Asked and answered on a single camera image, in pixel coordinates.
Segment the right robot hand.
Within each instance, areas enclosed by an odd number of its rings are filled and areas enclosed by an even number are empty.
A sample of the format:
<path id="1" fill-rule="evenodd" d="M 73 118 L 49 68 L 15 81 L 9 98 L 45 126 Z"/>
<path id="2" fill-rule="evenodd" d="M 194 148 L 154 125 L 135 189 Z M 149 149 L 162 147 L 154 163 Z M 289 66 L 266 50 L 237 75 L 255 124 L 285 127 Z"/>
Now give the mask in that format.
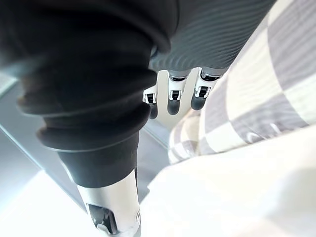
<path id="1" fill-rule="evenodd" d="M 158 114 L 154 86 L 169 74 L 167 110 L 200 68 L 191 107 L 203 108 L 274 5 L 272 0 L 3 0 L 0 71 L 20 80 L 17 103 L 77 185 L 105 237 L 138 237 L 139 131 Z"/>

